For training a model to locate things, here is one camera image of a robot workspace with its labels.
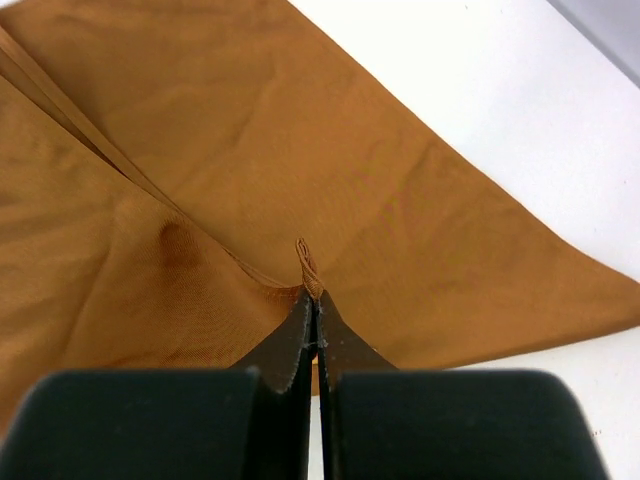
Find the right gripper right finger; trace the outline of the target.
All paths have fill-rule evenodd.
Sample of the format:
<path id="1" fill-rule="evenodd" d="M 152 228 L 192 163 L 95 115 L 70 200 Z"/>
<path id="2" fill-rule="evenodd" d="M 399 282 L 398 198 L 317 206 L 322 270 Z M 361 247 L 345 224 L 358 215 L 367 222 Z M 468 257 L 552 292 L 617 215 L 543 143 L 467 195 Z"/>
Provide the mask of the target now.
<path id="1" fill-rule="evenodd" d="M 328 479 L 604 479 L 580 406 L 539 370 L 399 370 L 314 304 Z"/>

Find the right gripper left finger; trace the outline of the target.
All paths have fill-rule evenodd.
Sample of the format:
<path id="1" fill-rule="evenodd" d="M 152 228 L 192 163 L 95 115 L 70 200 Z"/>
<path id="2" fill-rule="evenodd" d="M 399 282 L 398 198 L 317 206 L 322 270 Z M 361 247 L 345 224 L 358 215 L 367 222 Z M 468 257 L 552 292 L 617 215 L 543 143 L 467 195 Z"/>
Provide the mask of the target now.
<path id="1" fill-rule="evenodd" d="M 5 479 L 303 479 L 314 305 L 227 369 L 67 370 L 26 396 Z"/>

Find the brown cloth napkin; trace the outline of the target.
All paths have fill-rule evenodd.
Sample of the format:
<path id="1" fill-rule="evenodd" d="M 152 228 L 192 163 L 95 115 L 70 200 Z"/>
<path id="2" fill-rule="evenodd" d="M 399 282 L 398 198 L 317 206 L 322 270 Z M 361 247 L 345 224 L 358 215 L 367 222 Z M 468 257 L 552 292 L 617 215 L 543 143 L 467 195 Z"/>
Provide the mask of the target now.
<path id="1" fill-rule="evenodd" d="M 329 293 L 401 368 L 639 323 L 286 1 L 1 11 L 1 422 L 71 368 L 228 367 Z"/>

